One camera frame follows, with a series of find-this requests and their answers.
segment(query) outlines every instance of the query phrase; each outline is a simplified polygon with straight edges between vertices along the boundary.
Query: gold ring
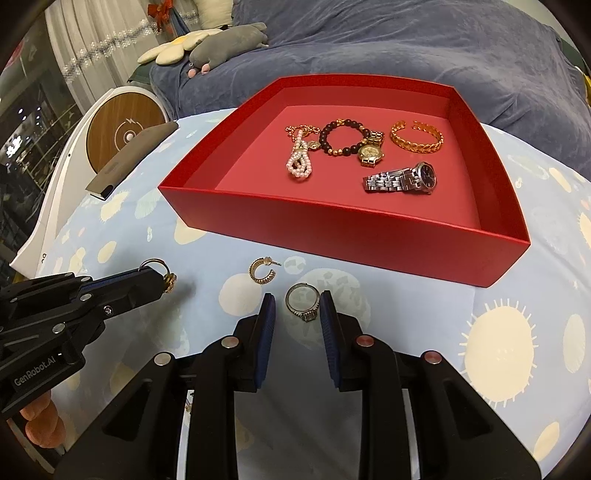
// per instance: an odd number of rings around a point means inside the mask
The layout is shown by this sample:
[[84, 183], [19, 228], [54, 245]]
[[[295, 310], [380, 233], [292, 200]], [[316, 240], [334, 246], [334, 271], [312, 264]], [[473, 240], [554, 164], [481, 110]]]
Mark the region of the gold ring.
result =
[[[311, 290], [314, 290], [314, 292], [316, 293], [316, 299], [314, 301], [314, 304], [309, 309], [297, 310], [290, 305], [290, 296], [294, 292], [294, 290], [296, 290], [298, 288], [303, 288], [303, 287], [307, 287], [307, 288], [310, 288]], [[319, 304], [320, 304], [320, 292], [315, 287], [313, 287], [312, 285], [310, 285], [308, 283], [296, 283], [289, 290], [287, 290], [287, 294], [285, 294], [285, 305], [287, 306], [289, 311], [291, 313], [293, 313], [294, 315], [298, 316], [299, 318], [301, 318], [305, 322], [311, 322], [312, 320], [314, 320], [316, 318], [316, 314], [318, 314], [318, 305]]]
[[166, 275], [164, 276], [164, 293], [170, 293], [170, 291], [174, 288], [174, 284], [177, 281], [177, 276], [170, 271], [168, 265], [164, 262], [164, 260], [160, 260], [159, 258], [149, 258], [145, 262], [142, 262], [142, 264], [138, 268], [138, 271], [140, 271], [142, 268], [146, 267], [150, 263], [157, 263], [166, 268]]

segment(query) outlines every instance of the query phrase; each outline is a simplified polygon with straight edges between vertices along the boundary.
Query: gold watch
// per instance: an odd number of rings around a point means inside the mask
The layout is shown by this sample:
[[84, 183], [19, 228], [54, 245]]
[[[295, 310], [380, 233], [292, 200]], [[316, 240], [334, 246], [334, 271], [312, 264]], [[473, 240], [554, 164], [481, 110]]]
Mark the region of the gold watch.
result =
[[364, 167], [375, 168], [384, 157], [382, 144], [384, 143], [384, 132], [370, 130], [367, 143], [359, 149], [357, 156]]

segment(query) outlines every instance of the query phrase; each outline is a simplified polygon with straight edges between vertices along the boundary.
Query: screw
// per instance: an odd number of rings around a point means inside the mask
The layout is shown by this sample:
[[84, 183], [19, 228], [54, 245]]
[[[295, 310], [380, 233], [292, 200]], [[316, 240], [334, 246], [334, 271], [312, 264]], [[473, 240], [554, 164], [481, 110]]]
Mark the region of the screw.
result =
[[237, 347], [239, 343], [240, 340], [238, 340], [236, 337], [225, 337], [222, 339], [222, 347], [224, 348], [234, 348]]
[[357, 342], [357, 345], [359, 346], [372, 346], [374, 344], [374, 337], [371, 335], [359, 335], [355, 342]]
[[159, 367], [163, 367], [171, 360], [170, 353], [162, 352], [154, 357], [154, 363]]
[[423, 358], [432, 365], [440, 364], [441, 360], [443, 360], [441, 354], [435, 350], [429, 350], [428, 352], [425, 352]]
[[64, 328], [66, 328], [66, 324], [65, 323], [58, 323], [57, 325], [54, 325], [53, 326], [53, 328], [51, 329], [51, 331], [57, 335], [58, 333], [63, 332], [64, 331]]

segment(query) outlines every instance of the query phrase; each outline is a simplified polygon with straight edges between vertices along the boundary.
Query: silver watch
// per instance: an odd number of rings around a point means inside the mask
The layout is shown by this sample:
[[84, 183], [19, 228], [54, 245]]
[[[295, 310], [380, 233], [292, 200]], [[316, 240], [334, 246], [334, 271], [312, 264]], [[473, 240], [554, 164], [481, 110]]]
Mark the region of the silver watch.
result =
[[366, 192], [424, 192], [431, 193], [437, 185], [433, 166], [425, 162], [414, 168], [383, 171], [363, 178]]

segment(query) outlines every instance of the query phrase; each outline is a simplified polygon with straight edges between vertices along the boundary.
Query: gray plush toy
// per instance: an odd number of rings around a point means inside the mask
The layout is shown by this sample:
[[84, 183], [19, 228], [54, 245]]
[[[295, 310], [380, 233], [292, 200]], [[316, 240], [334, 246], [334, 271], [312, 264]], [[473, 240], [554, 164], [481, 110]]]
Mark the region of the gray plush toy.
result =
[[205, 38], [189, 56], [193, 64], [189, 78], [193, 78], [197, 70], [207, 73], [242, 53], [268, 47], [267, 36], [263, 33], [266, 29], [267, 26], [262, 22], [238, 25]]

